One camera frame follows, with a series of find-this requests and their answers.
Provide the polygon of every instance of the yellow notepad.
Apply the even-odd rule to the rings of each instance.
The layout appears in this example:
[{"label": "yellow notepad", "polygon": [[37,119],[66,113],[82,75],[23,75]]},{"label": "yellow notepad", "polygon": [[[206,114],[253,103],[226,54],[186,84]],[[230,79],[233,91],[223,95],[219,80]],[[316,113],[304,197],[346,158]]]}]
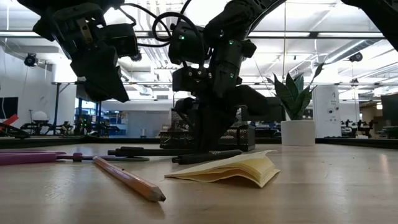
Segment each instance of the yellow notepad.
[{"label": "yellow notepad", "polygon": [[199,182],[214,182],[234,176],[245,177],[263,187],[280,170],[268,159],[270,151],[234,156],[229,159],[209,162],[189,169],[165,175]]}]

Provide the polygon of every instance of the potted plant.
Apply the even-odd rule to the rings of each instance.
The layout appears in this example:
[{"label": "potted plant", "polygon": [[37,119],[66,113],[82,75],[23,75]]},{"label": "potted plant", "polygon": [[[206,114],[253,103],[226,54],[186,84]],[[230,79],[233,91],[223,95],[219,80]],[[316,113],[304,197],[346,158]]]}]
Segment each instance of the potted plant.
[{"label": "potted plant", "polygon": [[303,120],[304,111],[310,104],[312,98],[311,84],[321,74],[324,63],[320,64],[306,88],[304,88],[303,75],[293,79],[287,74],[286,82],[283,84],[274,74],[274,81],[267,81],[275,86],[276,97],[285,108],[290,121],[281,124],[282,144],[285,146],[314,146],[315,145],[315,122]]}]

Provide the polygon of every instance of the snake plant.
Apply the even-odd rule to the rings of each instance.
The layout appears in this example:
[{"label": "snake plant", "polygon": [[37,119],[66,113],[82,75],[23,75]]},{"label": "snake plant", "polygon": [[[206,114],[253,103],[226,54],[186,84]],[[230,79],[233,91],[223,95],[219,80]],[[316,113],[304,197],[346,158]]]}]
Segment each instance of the snake plant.
[{"label": "snake plant", "polygon": [[315,89],[311,90],[311,84],[321,74],[323,66],[324,63],[318,66],[310,84],[306,88],[304,88],[303,74],[295,77],[295,79],[290,74],[287,74],[285,84],[280,82],[275,74],[274,81],[267,78],[267,81],[275,86],[276,97],[280,99],[282,106],[291,120],[303,119],[304,111],[310,104],[312,91]]}]

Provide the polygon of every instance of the yellow pencil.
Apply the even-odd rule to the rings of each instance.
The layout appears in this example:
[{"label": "yellow pencil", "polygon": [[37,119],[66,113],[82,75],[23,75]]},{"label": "yellow pencil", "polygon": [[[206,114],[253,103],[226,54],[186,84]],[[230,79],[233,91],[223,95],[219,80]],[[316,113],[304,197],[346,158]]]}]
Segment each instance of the yellow pencil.
[{"label": "yellow pencil", "polygon": [[112,176],[125,183],[136,192],[140,193],[146,199],[152,202],[164,202],[166,200],[166,196],[162,193],[161,189],[149,181],[144,180],[115,165],[112,165],[100,157],[94,157],[93,160],[96,165],[100,166]]}]

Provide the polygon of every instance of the wooden table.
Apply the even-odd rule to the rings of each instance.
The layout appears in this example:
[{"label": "wooden table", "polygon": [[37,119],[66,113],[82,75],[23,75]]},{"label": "wooden table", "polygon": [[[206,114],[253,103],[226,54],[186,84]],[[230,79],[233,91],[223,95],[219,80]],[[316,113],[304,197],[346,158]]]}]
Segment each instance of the wooden table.
[{"label": "wooden table", "polygon": [[[106,154],[117,144],[48,147]],[[146,145],[146,148],[157,148]],[[183,169],[166,157],[119,166],[157,184],[147,202],[90,162],[0,167],[0,223],[397,223],[398,151],[348,146],[282,147],[282,172],[263,189],[240,178],[203,184],[164,179]]]}]

